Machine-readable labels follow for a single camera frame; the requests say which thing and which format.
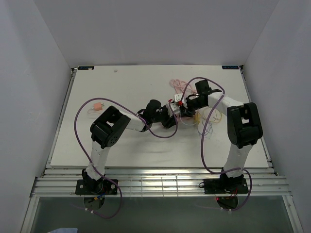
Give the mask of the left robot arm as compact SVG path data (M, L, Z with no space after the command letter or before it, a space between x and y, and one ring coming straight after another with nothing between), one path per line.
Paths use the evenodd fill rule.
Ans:
M92 161L86 168L86 173L90 177L86 188L92 194L102 191L103 182L100 179L105 174L108 153L125 130L145 132L154 123L161 123L165 128L170 128L176 124L178 111L178 106L172 100L164 106L157 100L151 100L145 109L136 114L128 114L109 106L90 127Z

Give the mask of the yellow charger plug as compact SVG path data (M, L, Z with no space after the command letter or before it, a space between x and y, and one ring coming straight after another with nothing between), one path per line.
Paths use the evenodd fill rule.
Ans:
M200 120L201 120L201 115L199 113L196 113L196 115L194 116L194 123L195 124L200 124Z

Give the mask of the pink power strip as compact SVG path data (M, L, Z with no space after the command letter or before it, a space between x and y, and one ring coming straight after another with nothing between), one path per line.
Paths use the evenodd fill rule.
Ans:
M190 121L194 121L193 117L188 117L188 116L177 116L177 121L186 121L186 122L190 122Z

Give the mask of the pink charger plug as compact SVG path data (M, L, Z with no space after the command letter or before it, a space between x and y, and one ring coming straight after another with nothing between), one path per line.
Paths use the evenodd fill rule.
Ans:
M94 110L95 110L95 111L100 111L100 110L103 109L103 106L104 106L104 104L101 103L101 102L95 103L95 104L94 104Z

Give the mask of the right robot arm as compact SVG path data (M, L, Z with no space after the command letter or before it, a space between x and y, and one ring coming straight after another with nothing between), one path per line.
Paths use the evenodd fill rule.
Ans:
M180 108L182 116L192 116L199 109L211 107L226 116L230 150L227 161L218 174L220 189L232 192L243 180L244 165L252 147L263 136L262 125L255 103L242 103L225 95L219 84L199 77L195 83L196 95L185 98Z

